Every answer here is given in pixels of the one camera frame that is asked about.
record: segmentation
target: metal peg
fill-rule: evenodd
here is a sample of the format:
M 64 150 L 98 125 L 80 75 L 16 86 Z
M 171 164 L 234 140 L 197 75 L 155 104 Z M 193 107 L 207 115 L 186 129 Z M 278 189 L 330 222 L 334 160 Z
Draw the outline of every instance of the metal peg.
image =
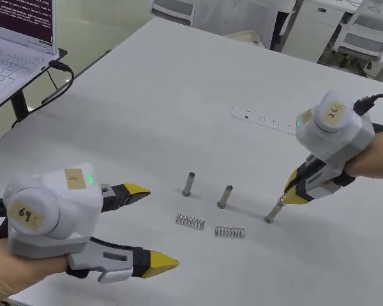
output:
M 268 224 L 272 224 L 274 222 L 274 219 L 276 215 L 281 211 L 281 209 L 285 206 L 286 204 L 283 201 L 283 196 L 278 200 L 278 203 L 275 205 L 275 207 L 272 209 L 272 211 L 264 218 L 264 220 Z
M 186 186 L 184 187 L 184 190 L 182 191 L 182 195 L 186 198 L 191 195 L 191 189 L 194 181 L 195 174 L 193 172 L 189 173 L 189 176 L 187 177 Z
M 232 186 L 231 185 L 228 185 L 225 190 L 224 190 L 224 193 L 223 193 L 223 196 L 222 198 L 220 199 L 220 201 L 217 203 L 217 206 L 221 209 L 225 208 L 225 205 L 227 204 L 227 200 L 229 199 L 229 196 L 230 196 L 230 193 L 232 191 Z

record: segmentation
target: floor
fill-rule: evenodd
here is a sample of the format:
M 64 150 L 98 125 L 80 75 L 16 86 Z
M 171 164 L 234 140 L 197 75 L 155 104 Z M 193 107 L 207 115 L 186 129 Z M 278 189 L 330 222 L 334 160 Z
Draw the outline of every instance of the floor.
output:
M 149 0 L 57 0 L 57 44 L 66 49 L 64 62 L 78 73 L 108 49 L 124 41 L 152 18 Z M 58 86 L 67 76 L 51 71 Z M 26 90 L 31 108 L 54 92 L 47 74 Z M 0 108 L 0 136 L 15 121 L 11 104 Z

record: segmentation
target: power strip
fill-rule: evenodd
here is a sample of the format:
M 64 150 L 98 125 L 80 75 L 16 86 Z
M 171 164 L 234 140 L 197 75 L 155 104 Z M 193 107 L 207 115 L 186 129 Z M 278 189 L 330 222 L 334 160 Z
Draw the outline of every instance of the power strip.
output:
M 231 116 L 259 126 L 265 126 L 269 129 L 275 129 L 283 133 L 295 135 L 295 121 L 289 123 L 281 122 L 278 118 L 267 116 L 264 113 L 251 113 L 251 111 L 240 107 L 234 107 L 231 109 Z

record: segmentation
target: metal spring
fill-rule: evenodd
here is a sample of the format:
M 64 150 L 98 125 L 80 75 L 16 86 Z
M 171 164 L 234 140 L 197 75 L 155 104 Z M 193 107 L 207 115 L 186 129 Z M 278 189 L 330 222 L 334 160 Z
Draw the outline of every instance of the metal spring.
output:
M 204 226 L 206 226 L 206 220 L 197 219 L 190 215 L 177 213 L 176 223 L 184 226 L 188 226 L 189 228 L 195 228 L 196 230 L 204 230 Z
M 283 195 L 281 195 L 279 198 L 278 198 L 278 205 L 279 206 L 285 206 L 286 205 L 286 203 L 283 201 L 283 199 L 286 197 L 286 193 L 284 193 Z
M 243 228 L 228 227 L 222 225 L 216 225 L 214 227 L 214 233 L 220 237 L 232 237 L 232 238 L 244 238 L 245 230 Z

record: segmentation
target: human hand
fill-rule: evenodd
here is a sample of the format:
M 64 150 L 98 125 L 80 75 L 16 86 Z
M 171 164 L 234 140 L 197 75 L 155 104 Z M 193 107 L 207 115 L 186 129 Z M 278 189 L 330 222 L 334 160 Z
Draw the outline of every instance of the human hand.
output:
M 8 240 L 0 239 L 0 300 L 5 300 L 42 281 L 49 275 L 65 272 L 65 257 L 27 259 L 10 254 Z
M 372 143 L 345 166 L 351 177 L 383 179 L 383 133 L 375 135 Z

